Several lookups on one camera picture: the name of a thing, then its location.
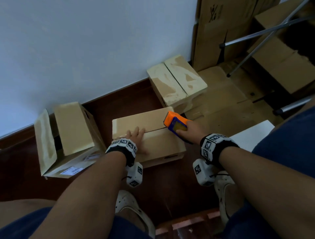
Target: blue shorts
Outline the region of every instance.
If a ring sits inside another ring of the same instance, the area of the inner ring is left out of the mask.
[[[315,107],[295,116],[264,138],[253,153],[315,178]],[[45,219],[51,207],[32,212],[0,229],[0,238],[28,238]],[[129,221],[115,216],[108,238],[150,238]],[[263,217],[245,201],[229,220],[223,238],[280,238]]]

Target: forearm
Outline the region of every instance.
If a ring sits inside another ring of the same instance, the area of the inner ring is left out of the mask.
[[[74,180],[32,238],[106,238],[126,158],[110,152]]]
[[[225,148],[219,162],[281,237],[314,235],[315,179],[236,147]]]

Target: baseboard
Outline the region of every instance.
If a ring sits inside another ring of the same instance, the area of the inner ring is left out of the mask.
[[[130,91],[136,91],[138,89],[144,89],[147,87],[151,87],[151,83],[148,78],[137,81],[131,85],[128,85],[126,87],[123,87],[121,89],[118,89],[116,91],[110,92],[106,95],[103,95],[101,97],[98,97],[96,99],[93,99],[89,102],[86,102],[83,104],[84,107],[88,107],[90,104],[97,104],[97,102],[106,102],[110,103],[118,98],[123,97],[124,95],[127,95]],[[27,139],[30,139],[32,137],[35,137],[35,130],[34,125],[30,125],[26,128],[23,128],[21,130],[18,130],[12,134],[9,134],[7,136],[4,136],[0,138],[0,149],[6,149],[8,147],[11,147],[13,145],[16,145],[18,143],[21,143]]]

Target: person's right hand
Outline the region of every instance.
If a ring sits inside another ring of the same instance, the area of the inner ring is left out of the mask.
[[[186,125],[187,131],[176,130],[176,133],[192,143],[199,145],[202,138],[208,135],[197,122],[189,120]]]

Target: wrist strap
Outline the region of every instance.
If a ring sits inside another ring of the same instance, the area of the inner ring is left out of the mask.
[[[226,147],[239,146],[231,139],[222,134],[209,134],[200,141],[200,154],[206,160],[207,164],[212,164],[218,169],[224,170],[219,163],[219,157],[223,149]]]
[[[131,167],[135,163],[137,150],[137,146],[134,142],[132,142],[130,139],[122,138],[113,141],[105,153],[112,151],[122,152],[126,156],[126,166]]]

